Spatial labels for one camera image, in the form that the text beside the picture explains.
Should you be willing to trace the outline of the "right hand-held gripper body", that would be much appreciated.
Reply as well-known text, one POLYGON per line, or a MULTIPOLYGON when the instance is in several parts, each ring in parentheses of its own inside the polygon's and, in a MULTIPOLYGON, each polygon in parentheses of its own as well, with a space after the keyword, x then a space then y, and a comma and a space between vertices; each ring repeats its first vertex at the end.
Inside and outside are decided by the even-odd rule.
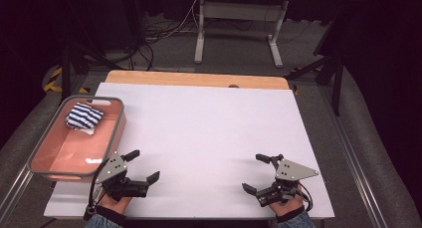
POLYGON ((313 207, 313 199, 308 190, 301 184, 306 178, 318 175, 318 171, 307 166, 283 158, 278 169, 275 169, 275 181, 263 190, 257 191, 255 197, 262 207, 271 203, 287 203, 296 194, 300 195, 308 208, 313 207))

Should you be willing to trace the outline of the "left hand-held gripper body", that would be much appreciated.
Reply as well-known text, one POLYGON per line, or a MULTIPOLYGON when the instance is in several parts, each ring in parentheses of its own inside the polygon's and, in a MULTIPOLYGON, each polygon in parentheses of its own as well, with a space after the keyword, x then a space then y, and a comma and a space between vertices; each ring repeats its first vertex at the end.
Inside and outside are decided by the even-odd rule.
POLYGON ((99 169, 94 185, 99 185, 116 201, 120 201, 122 197, 145 197, 149 187, 146 181, 131 180, 126 174, 126 161, 115 152, 99 169))

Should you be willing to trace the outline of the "person's left hand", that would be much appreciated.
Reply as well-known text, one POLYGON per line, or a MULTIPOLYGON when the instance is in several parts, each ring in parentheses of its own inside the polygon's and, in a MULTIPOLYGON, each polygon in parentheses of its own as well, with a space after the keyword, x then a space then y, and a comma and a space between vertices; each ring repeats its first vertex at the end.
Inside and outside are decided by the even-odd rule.
POLYGON ((101 200, 99 201, 99 206, 102 206, 118 214, 123 215, 131 200, 131 197, 122 197, 120 201, 116 201, 112 197, 104 193, 102 195, 101 200))

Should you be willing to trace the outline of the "person's right hand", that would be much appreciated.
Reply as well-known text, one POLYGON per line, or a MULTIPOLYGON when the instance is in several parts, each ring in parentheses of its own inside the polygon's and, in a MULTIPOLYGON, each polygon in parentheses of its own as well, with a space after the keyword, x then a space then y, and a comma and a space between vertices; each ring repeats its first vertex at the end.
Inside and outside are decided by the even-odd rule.
POLYGON ((284 216, 289 212, 295 211, 304 206, 303 198, 296 194, 293 199, 290 199, 287 203, 281 204, 279 202, 271 203, 269 207, 277 216, 284 216))

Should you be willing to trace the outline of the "pink basin with grey rim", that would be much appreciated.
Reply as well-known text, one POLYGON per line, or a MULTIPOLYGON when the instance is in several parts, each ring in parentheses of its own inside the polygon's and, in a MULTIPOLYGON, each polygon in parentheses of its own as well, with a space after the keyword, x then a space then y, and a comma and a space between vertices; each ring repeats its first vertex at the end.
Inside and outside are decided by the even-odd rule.
POLYGON ((72 96, 57 109, 27 161, 27 168, 53 181, 89 182, 100 163, 118 148, 126 117, 118 98, 72 96), (81 103, 104 115, 93 134, 66 125, 66 116, 81 103))

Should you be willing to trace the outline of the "blue white striped cloth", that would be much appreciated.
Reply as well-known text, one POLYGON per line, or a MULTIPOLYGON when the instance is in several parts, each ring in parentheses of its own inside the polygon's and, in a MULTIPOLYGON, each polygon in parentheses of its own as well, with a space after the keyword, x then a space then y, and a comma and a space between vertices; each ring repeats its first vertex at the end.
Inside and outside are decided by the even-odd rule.
POLYGON ((94 107, 76 103, 65 116, 66 125, 74 130, 93 135, 103 115, 103 112, 94 107))

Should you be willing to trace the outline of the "white table mat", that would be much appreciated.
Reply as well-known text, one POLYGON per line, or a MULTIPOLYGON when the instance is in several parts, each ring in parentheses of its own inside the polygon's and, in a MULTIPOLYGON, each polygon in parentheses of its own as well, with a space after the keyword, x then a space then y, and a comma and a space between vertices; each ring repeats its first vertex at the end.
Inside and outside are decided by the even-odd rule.
POLYGON ((131 219, 271 219, 242 186, 275 180, 256 154, 282 155, 316 169, 316 156, 290 90, 102 83, 100 96, 123 101, 126 125, 118 150, 139 150, 128 177, 159 172, 131 219))

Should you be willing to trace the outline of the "black metal stand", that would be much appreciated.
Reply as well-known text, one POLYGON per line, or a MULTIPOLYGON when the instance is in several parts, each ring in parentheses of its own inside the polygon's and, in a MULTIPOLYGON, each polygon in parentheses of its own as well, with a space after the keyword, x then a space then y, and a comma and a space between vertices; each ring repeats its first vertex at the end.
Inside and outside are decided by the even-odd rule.
POLYGON ((335 115, 339 115, 339 98, 343 74, 343 45, 341 38, 332 39, 331 45, 327 44, 327 39, 332 34, 332 26, 333 23, 328 25, 328 28, 317 46, 319 51, 322 47, 326 47, 326 55, 301 69, 291 72, 289 75, 285 76, 285 79, 293 81, 310 71, 320 68, 320 71, 315 78, 315 82, 318 86, 327 86, 330 81, 333 81, 333 89, 330 99, 331 108, 335 115))
POLYGON ((62 48, 62 100, 77 94, 90 70, 87 56, 109 69, 117 65, 79 43, 65 43, 62 48))

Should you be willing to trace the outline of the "yellow black hazard tape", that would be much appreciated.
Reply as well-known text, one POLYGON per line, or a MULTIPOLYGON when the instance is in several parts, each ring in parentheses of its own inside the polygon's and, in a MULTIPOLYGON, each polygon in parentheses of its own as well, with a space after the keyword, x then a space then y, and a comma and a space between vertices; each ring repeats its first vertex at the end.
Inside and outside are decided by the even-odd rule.
POLYGON ((52 91, 52 92, 61 93, 63 91, 61 86, 55 85, 55 82, 56 82, 57 78, 61 75, 61 73, 62 73, 62 68, 57 68, 53 72, 53 74, 50 76, 50 79, 44 85, 44 91, 45 92, 52 91))

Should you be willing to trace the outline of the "aluminium floor rail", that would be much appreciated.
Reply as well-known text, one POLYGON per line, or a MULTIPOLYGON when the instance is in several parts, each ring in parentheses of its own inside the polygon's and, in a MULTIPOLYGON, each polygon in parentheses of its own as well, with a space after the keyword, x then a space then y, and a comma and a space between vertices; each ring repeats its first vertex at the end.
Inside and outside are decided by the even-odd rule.
POLYGON ((334 112, 331 107, 330 93, 327 87, 318 88, 321 99, 326 107, 330 120, 335 127, 342 144, 344 158, 349 167, 354 183, 358 189, 361 200, 370 218, 373 228, 388 228, 385 218, 380 210, 378 202, 374 196, 371 185, 363 171, 363 168, 356 156, 352 143, 348 137, 341 117, 334 112))
POLYGON ((4 228, 8 219, 10 218, 13 210, 15 209, 17 203, 19 202, 23 192, 28 186, 29 182, 33 177, 32 172, 23 167, 15 181, 12 183, 9 191, 6 194, 6 197, 3 199, 0 204, 0 228, 4 228))

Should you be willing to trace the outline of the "white metal desk frame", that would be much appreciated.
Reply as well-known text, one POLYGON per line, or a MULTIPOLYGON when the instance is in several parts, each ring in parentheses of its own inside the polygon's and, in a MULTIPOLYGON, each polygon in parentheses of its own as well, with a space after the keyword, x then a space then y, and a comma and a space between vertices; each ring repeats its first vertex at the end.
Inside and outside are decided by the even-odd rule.
POLYGON ((258 4, 240 4, 228 2, 212 2, 199 0, 199 22, 196 48, 194 54, 194 63, 201 64, 203 61, 205 45, 205 19, 229 19, 229 20, 250 20, 274 22, 275 27, 272 33, 266 36, 274 64, 281 68, 284 63, 279 52, 278 38, 281 27, 289 6, 288 1, 283 1, 280 5, 258 5, 258 4))

